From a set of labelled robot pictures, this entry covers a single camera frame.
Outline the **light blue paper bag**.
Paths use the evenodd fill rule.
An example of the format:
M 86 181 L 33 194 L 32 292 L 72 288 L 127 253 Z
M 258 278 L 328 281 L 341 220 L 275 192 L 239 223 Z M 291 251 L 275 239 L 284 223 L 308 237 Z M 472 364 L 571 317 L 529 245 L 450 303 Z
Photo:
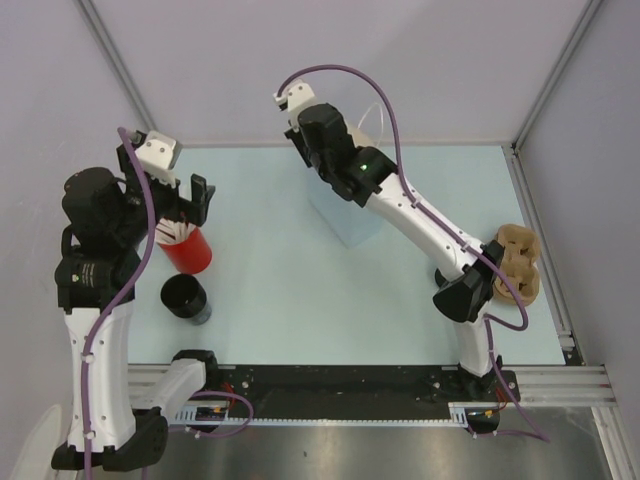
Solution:
M 382 182 L 397 171 L 378 148 L 358 145 L 342 114 L 328 103 L 299 117 L 307 167 L 307 196 L 333 233 L 348 248 L 375 235 L 382 222 L 365 211 Z

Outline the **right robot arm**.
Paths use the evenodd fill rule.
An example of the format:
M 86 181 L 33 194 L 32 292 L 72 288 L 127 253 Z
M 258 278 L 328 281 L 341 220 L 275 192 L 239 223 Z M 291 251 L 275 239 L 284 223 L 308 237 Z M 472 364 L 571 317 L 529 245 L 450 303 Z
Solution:
M 356 144 L 342 114 L 314 102 L 289 116 L 291 136 L 305 164 L 346 201 L 356 203 L 394 226 L 437 266 L 443 279 L 433 297 L 436 309 L 454 324 L 460 349 L 463 393 L 484 401 L 497 389 L 494 361 L 482 320 L 493 297 L 496 269 L 504 249 L 497 241 L 455 240 L 455 226 L 411 199 L 400 169 L 372 145 Z

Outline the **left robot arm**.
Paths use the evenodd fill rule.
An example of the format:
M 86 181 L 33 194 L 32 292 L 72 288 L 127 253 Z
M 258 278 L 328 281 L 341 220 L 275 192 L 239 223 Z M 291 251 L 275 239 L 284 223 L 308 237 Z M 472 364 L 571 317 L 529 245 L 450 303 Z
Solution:
M 71 343 L 73 418 L 67 440 L 53 453 L 55 470 L 128 472 L 154 465 L 182 406 L 194 395 L 210 399 L 221 387 L 213 352 L 182 350 L 141 398 L 129 396 L 134 285 L 149 260 L 138 246 L 162 218 L 203 225 L 215 189 L 194 174 L 190 198 L 180 196 L 173 174 L 179 148 L 168 140 L 141 140 L 116 153 L 122 178 L 92 167 L 64 185 L 69 224 L 55 283 Z

